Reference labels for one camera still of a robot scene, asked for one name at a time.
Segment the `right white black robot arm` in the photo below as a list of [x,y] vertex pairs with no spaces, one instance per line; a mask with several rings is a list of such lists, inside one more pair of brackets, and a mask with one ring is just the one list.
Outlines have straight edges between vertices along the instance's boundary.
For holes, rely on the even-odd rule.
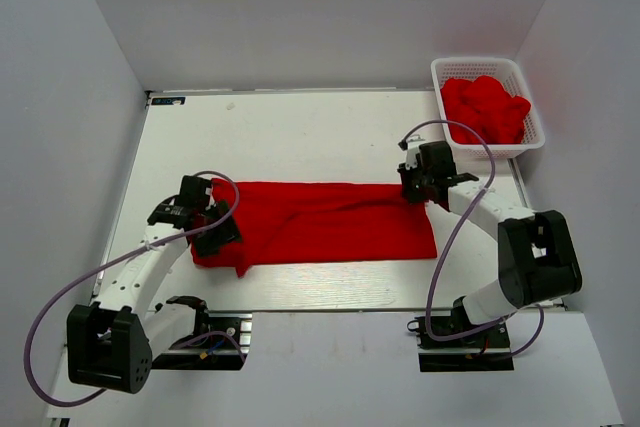
[[[459,217],[429,285],[424,332],[430,340],[472,346],[517,311],[581,290],[578,258],[560,212],[518,206],[495,193],[490,180],[459,172],[444,141],[403,140],[399,146],[406,154],[398,167],[403,198],[412,204],[437,204]],[[497,278],[457,299],[446,326],[437,328],[432,322],[437,280],[466,222],[496,242]]]

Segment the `red t shirt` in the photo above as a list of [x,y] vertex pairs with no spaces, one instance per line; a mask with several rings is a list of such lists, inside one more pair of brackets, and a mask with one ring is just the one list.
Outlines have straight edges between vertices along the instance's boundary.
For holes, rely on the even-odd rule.
[[216,199],[236,203],[241,239],[211,256],[191,253],[202,268],[430,260],[437,256],[422,204],[398,184],[213,182]]

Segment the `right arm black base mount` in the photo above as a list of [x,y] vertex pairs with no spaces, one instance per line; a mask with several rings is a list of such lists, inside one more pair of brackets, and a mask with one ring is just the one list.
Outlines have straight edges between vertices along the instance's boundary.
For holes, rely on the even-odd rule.
[[416,336],[421,373],[509,372],[514,370],[511,342],[504,323],[462,339],[437,341],[427,335],[425,317],[407,330]]

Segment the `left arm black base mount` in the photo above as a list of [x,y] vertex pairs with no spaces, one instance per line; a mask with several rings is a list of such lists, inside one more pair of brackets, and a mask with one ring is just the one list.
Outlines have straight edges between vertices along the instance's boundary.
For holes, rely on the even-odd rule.
[[239,371],[252,334],[250,313],[212,311],[194,296],[158,303],[143,321],[155,370]]

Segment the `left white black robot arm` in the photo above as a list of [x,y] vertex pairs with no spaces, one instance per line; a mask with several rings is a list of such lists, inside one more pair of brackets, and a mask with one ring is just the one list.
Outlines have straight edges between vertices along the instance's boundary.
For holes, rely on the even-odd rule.
[[236,201],[213,197],[216,173],[186,175],[172,199],[147,219],[141,250],[89,306],[67,317],[68,377],[79,385],[134,394],[146,383],[153,361],[172,347],[199,346],[211,334],[204,300],[178,295],[153,300],[186,252],[205,259],[240,241],[233,218]]

